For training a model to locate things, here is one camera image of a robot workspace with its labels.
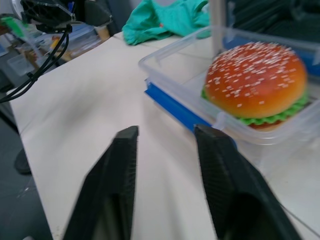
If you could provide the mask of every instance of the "clear plastic box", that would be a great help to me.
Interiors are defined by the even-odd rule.
[[[102,40],[91,26],[85,26],[71,33],[68,45],[70,55],[75,58],[101,44]]]
[[[32,64],[22,54],[10,58],[7,63],[12,68],[12,70],[14,70],[14,72],[20,77],[35,70],[34,66],[32,66]]]
[[[320,44],[294,41],[233,28],[210,26],[144,57],[139,66],[148,80],[169,96],[234,138],[239,151],[268,177],[275,168],[288,164],[289,156],[320,133],[320,78],[308,75],[309,104],[277,128],[261,131],[244,125],[235,117],[201,97],[213,58],[248,42],[279,43],[293,48],[308,72],[320,69]]]

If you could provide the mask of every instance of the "black cable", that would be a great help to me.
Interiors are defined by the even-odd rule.
[[[51,68],[63,56],[63,54],[66,52],[66,50],[68,48],[68,44],[69,44],[69,36],[67,35],[66,36],[65,46],[64,46],[62,52],[56,57],[56,59],[53,62],[51,62],[47,67],[45,67],[43,69],[43,72],[45,72],[49,68]],[[17,95],[14,95],[14,96],[10,97],[9,100],[6,99],[5,101],[8,102],[8,101],[12,101],[14,99],[17,99],[17,98],[21,97],[23,94],[25,94],[32,87],[33,84],[36,83],[36,81],[37,81],[37,79],[32,80],[30,82],[30,84],[22,92],[18,93]]]
[[[55,55],[55,53],[57,52],[57,50],[59,49],[59,47],[61,46],[61,44],[63,43],[63,41],[65,40],[66,35],[63,34],[60,41],[57,43],[57,45],[55,46],[55,48],[52,50],[52,52],[49,54],[48,58],[45,60],[45,62],[41,65],[41,67],[34,73],[33,77],[37,78],[40,77],[45,71],[43,71],[43,69],[45,68],[45,66],[48,64],[48,62],[52,59],[52,57]],[[33,77],[30,77],[26,82],[24,82],[21,86],[19,86],[18,88],[16,88],[15,90],[13,90],[11,93],[9,93],[8,95],[4,96],[3,98],[0,99],[0,103],[4,103],[4,102],[8,102],[7,99],[9,99],[10,97],[12,97],[13,95],[17,94],[18,92],[20,92],[27,84],[29,84],[32,80]]]
[[[298,218],[295,214],[293,214],[291,211],[289,211],[285,206],[281,204],[281,202],[278,201],[278,203],[283,207],[295,220],[297,220],[299,223],[301,223],[305,228],[307,228],[310,232],[312,232],[315,236],[317,236],[320,239],[320,234],[317,233],[315,230],[313,230],[311,227],[309,227],[306,223],[304,223],[300,218]]]
[[[52,58],[55,56],[55,54],[58,51],[59,47],[64,42],[65,38],[66,38],[66,42],[65,42],[65,46],[64,46],[62,52],[51,63],[49,63],[52,60]],[[23,94],[25,94],[32,87],[32,85],[38,80],[38,78],[43,73],[45,73],[49,68],[51,68],[63,56],[63,54],[67,50],[68,44],[69,44],[69,35],[68,35],[68,33],[65,32],[62,35],[62,37],[60,38],[60,40],[57,43],[57,45],[55,46],[55,48],[52,50],[52,52],[48,56],[48,58],[41,65],[41,67],[34,74],[32,74],[31,77],[26,82],[24,82],[22,85],[20,85],[18,88],[16,88],[14,91],[9,93],[5,97],[1,98],[0,99],[0,103],[12,101],[12,100],[22,96]]]

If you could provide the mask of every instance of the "table surface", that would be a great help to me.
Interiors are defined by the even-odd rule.
[[[216,239],[195,139],[144,94],[147,75],[138,67],[141,58],[177,39],[127,46],[117,34],[11,102],[54,240],[63,238],[88,171],[116,132],[132,125],[140,127],[132,239]],[[287,209],[320,232],[317,146],[300,151],[269,184]],[[318,239],[289,217],[304,239]]]

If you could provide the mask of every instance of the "toy hamburger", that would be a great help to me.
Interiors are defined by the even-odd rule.
[[[202,96],[253,128],[277,125],[308,101],[307,72],[291,48],[250,42],[217,56]]]

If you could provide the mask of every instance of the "green fabric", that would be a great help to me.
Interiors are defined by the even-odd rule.
[[[201,92],[201,96],[204,99],[208,100],[204,89]],[[287,110],[279,114],[263,117],[263,118],[239,117],[238,119],[245,125],[251,125],[251,124],[262,125],[264,123],[274,124],[277,121],[285,121],[288,117],[295,115],[297,112],[303,109],[307,103],[308,103],[308,94],[305,92],[300,99],[298,99],[294,104],[292,104]]]
[[[172,34],[187,36],[210,24],[209,14],[202,11],[207,0],[177,0],[160,6],[155,0],[142,0],[123,26],[124,40],[129,45]]]

